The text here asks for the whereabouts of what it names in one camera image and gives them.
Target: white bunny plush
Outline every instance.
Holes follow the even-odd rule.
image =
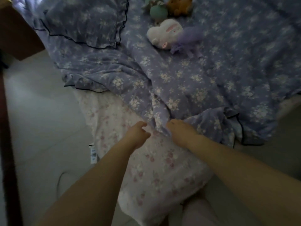
[[[160,26],[151,27],[147,38],[152,45],[160,49],[171,49],[171,44],[177,41],[178,34],[183,31],[179,22],[174,19],[164,20]]]

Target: white tile floor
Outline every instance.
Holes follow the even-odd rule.
[[[4,72],[12,144],[24,225],[32,225],[60,194],[91,168],[93,142],[72,89],[43,51]],[[0,225],[4,220],[1,212]],[[135,222],[117,206],[113,226]]]

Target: wooden furniture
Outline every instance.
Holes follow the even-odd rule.
[[[10,0],[0,0],[0,49],[18,60],[45,49],[35,31],[13,9]]]

